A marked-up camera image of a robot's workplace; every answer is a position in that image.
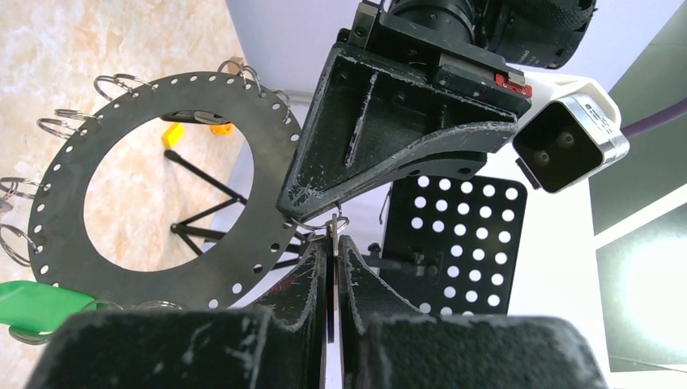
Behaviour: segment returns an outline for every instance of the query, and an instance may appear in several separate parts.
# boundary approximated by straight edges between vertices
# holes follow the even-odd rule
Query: white dot
[[[515,188],[506,189],[506,198],[508,200],[515,200],[518,198],[518,190]]]
[[[470,271],[470,281],[477,282],[481,280],[481,278],[482,273],[479,270],[475,269]]]
[[[446,298],[453,298],[453,297],[455,297],[455,288],[452,287],[452,286],[447,286],[447,287],[444,289],[444,296],[446,296]]]
[[[474,290],[469,290],[467,293],[465,293],[465,299],[468,300],[469,302],[475,302],[477,301],[477,292]]]
[[[494,259],[496,259],[496,263],[502,265],[506,263],[506,261],[508,260],[508,256],[505,253],[497,253]]]
[[[480,208],[480,216],[484,217],[485,219],[490,217],[492,215],[492,208],[484,206]]]
[[[440,220],[437,220],[434,223],[432,223],[432,229],[435,233],[440,233],[444,230],[444,223]]]
[[[500,284],[503,284],[503,276],[496,273],[492,276],[492,284],[498,286]]]
[[[444,212],[445,210],[449,209],[449,204],[446,202],[446,200],[439,200],[437,201],[437,211],[439,212]]]
[[[458,258],[459,256],[463,255],[463,248],[458,245],[451,247],[451,255]]]
[[[475,251],[472,251],[472,257],[475,259],[475,261],[481,261],[484,259],[484,250],[475,249]]]
[[[439,189],[441,190],[449,190],[450,189],[450,181],[448,178],[442,178],[441,181],[439,181]]]
[[[466,195],[468,193],[471,193],[472,192],[472,183],[465,181],[464,183],[460,184],[460,190]]]
[[[510,233],[508,231],[501,231],[498,234],[498,240],[501,241],[501,243],[510,242]]]
[[[489,298],[487,299],[487,302],[488,302],[491,306],[497,306],[498,303],[501,302],[501,299],[498,298],[497,295],[493,294],[493,295],[489,296]]]
[[[422,196],[415,197],[415,207],[416,208],[424,208],[425,205],[427,205],[427,200],[425,200],[424,197],[422,197]]]
[[[515,218],[515,214],[510,209],[506,209],[501,214],[501,217],[503,217],[503,220],[505,220],[505,221],[513,221],[513,219]]]
[[[427,186],[429,186],[429,177],[427,177],[427,176],[418,177],[417,178],[417,185],[420,188],[426,188]]]
[[[496,193],[496,188],[494,188],[493,185],[485,185],[482,189],[482,193],[487,197],[492,197]]]
[[[456,224],[453,228],[453,232],[459,237],[462,237],[467,232],[467,228],[465,228],[465,225],[463,224]]]
[[[414,229],[421,229],[423,224],[422,219],[419,217],[413,217],[412,220],[410,220],[410,225]]]
[[[470,206],[467,203],[458,204],[458,213],[461,215],[466,215],[470,211]]]
[[[448,269],[446,269],[446,274],[449,275],[451,278],[455,278],[460,274],[460,269],[458,269],[457,266],[449,266]]]
[[[487,229],[484,228],[484,227],[479,227],[479,228],[477,229],[475,235],[477,235],[477,238],[478,238],[478,239],[483,239],[483,240],[484,240],[484,239],[487,238],[487,236],[489,236],[489,231],[487,231]]]

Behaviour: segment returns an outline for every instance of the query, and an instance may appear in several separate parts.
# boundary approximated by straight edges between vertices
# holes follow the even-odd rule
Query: purple cable
[[[632,138],[635,135],[653,130],[658,126],[662,126],[663,124],[670,122],[672,119],[677,119],[686,113],[687,97],[662,111],[654,113],[649,117],[643,118],[640,121],[621,128],[621,131],[623,134],[625,134],[626,138]]]

